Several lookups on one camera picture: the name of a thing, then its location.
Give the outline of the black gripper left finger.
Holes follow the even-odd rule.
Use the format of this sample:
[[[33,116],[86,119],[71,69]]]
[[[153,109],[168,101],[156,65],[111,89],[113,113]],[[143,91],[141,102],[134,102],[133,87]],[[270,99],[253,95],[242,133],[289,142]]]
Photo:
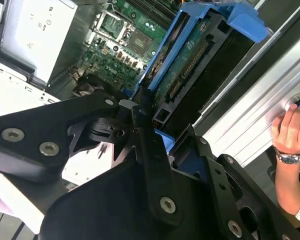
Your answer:
[[[1,200],[26,225],[41,227],[50,207],[70,192],[61,179],[68,160],[100,142],[114,146],[105,173],[139,164],[151,215],[176,226],[177,191],[162,137],[143,107],[107,94],[0,116]]]

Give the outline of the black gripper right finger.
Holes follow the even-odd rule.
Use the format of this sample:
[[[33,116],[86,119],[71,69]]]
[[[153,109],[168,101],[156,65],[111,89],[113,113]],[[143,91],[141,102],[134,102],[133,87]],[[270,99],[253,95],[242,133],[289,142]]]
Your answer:
[[[203,236],[211,240],[300,240],[300,232],[228,154],[215,157],[189,125],[174,146],[177,169],[207,187]]]

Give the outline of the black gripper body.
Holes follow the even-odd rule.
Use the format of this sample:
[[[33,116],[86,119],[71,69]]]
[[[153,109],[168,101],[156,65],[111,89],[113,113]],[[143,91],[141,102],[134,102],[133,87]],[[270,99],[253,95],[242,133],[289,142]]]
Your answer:
[[[173,172],[183,217],[154,219],[138,163],[124,163],[59,198],[42,222],[41,240],[220,240],[212,200],[196,178]]]

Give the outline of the person's hand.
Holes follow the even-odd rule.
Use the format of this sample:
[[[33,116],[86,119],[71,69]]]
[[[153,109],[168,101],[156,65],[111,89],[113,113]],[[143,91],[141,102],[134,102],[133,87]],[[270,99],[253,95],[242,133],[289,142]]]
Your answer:
[[[275,118],[271,127],[273,146],[281,153],[300,155],[300,106],[292,104]]]

